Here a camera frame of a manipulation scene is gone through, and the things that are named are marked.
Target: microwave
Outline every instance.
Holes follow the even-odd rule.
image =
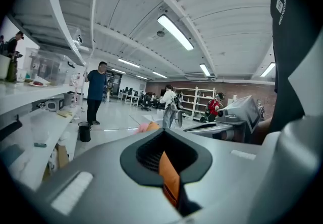
[[[51,99],[45,102],[45,109],[48,111],[59,111],[64,107],[64,99]]]

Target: brick wall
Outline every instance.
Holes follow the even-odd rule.
[[[146,86],[146,92],[156,93],[160,96],[160,91],[165,88],[167,82],[148,82]],[[233,95],[237,95],[238,98],[252,95],[256,101],[258,98],[261,100],[264,109],[265,119],[270,118],[273,115],[276,93],[274,92],[274,86],[272,85],[258,85],[258,84],[236,84],[236,83],[217,83],[217,82],[170,82],[173,87],[181,88],[195,88],[200,89],[213,89],[217,92],[223,92],[225,99],[222,102],[224,106],[228,104],[228,98],[232,98]],[[183,91],[184,94],[194,95],[194,91]]]

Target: person in red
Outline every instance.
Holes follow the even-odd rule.
[[[211,100],[210,104],[208,105],[208,110],[210,111],[210,115],[208,116],[208,121],[213,122],[215,118],[218,116],[218,111],[220,109],[220,101],[223,100],[223,93],[219,92],[216,94],[216,97]]]

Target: white floor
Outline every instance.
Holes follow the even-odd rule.
[[[86,122],[86,111],[87,101],[84,101],[80,122]],[[130,107],[129,102],[120,101],[120,99],[111,99],[110,102],[102,103],[96,115],[100,125],[93,125],[91,141],[77,141],[75,157],[96,145],[133,135],[139,125],[150,122],[149,119],[144,117],[146,115],[151,115],[153,119],[157,119],[157,110],[151,107],[151,111],[145,111],[135,105]],[[196,124],[198,123],[183,119],[182,127],[175,127],[175,129],[186,129]]]

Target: black pants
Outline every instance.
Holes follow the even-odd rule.
[[[212,114],[210,114],[209,116],[208,116],[208,121],[209,122],[214,122],[214,120],[216,119],[216,115],[212,115]]]
[[[96,112],[99,109],[101,100],[87,100],[87,122],[92,125],[96,121]]]

